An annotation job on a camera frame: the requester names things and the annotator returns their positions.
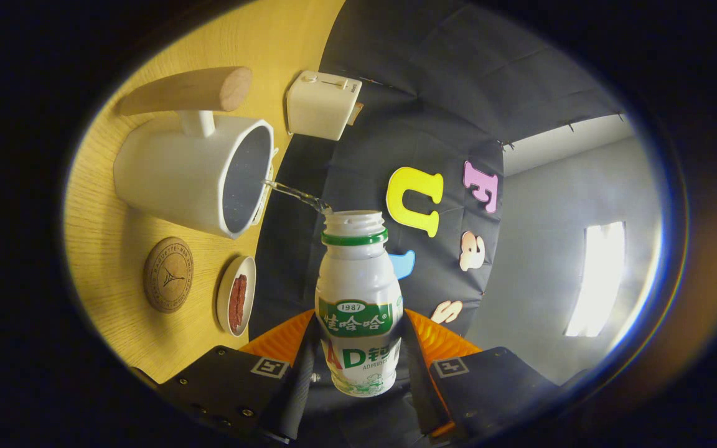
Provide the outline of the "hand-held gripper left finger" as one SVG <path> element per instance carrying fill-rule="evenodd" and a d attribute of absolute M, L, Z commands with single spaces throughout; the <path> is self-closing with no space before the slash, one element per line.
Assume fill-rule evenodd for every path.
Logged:
<path fill-rule="evenodd" d="M 241 348 L 216 346 L 157 391 L 174 406 L 243 441 L 297 438 L 321 326 L 307 310 Z"/>

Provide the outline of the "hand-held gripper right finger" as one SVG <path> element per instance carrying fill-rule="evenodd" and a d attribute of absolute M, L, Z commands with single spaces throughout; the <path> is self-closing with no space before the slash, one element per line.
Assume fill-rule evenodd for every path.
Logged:
<path fill-rule="evenodd" d="M 398 328 L 421 432 L 433 442 L 474 442 L 532 419 L 561 388 L 507 348 L 482 350 L 406 310 Z"/>

